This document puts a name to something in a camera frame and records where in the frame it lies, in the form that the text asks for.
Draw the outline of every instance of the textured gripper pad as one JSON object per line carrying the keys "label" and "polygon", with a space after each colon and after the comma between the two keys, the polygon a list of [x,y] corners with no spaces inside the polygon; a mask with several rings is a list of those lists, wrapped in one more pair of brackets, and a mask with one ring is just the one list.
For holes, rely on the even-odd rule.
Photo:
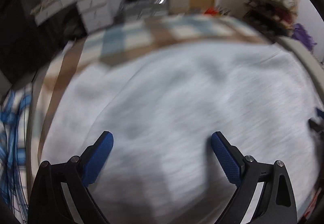
{"label": "textured gripper pad", "polygon": [[240,168],[237,165],[230,152],[223,144],[217,133],[213,133],[211,139],[212,149],[221,164],[222,169],[230,183],[239,187],[241,184]]}
{"label": "textured gripper pad", "polygon": [[102,169],[108,158],[108,155],[111,152],[113,145],[114,138],[111,133],[107,132],[105,138],[95,150],[88,163],[83,167],[82,182],[85,187],[88,187],[89,184],[92,184],[96,181],[100,170]]}
{"label": "textured gripper pad", "polygon": [[324,119],[324,112],[321,111],[319,108],[316,108],[316,112],[317,112],[317,116],[321,117],[322,119]]}

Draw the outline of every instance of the blue checkered blanket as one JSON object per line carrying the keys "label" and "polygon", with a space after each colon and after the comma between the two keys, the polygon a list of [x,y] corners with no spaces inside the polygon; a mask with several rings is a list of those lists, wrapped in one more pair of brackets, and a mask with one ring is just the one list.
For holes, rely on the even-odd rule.
{"label": "blue checkered blanket", "polygon": [[26,129],[31,85],[10,91],[0,109],[0,192],[15,217],[27,223]]}

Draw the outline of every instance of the white cabinet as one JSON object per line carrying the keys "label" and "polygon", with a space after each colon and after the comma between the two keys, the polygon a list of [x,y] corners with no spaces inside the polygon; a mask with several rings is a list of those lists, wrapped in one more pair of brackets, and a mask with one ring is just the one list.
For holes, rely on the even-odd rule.
{"label": "white cabinet", "polygon": [[108,0],[56,0],[35,16],[36,24],[42,24],[58,11],[72,4],[76,4],[88,33],[113,23]]}

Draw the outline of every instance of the purple cloth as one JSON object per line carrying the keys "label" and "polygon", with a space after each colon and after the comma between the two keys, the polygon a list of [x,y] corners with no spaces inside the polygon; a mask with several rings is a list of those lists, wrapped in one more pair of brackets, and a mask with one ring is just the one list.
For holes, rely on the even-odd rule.
{"label": "purple cloth", "polygon": [[292,38],[302,42],[310,52],[313,52],[313,47],[317,45],[317,43],[314,42],[313,37],[311,37],[304,26],[299,23],[294,25]]}

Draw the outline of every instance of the white bedsheet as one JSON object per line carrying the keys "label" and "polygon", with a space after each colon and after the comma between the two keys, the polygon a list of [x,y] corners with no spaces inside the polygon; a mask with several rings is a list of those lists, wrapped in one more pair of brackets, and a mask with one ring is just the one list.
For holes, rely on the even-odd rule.
{"label": "white bedsheet", "polygon": [[285,163],[298,209],[319,172],[307,126],[316,106],[307,73],[276,45],[175,45],[74,77],[42,160],[66,162],[110,131],[114,147],[90,192],[112,224],[214,223],[236,188],[208,142],[221,131],[243,155]]}

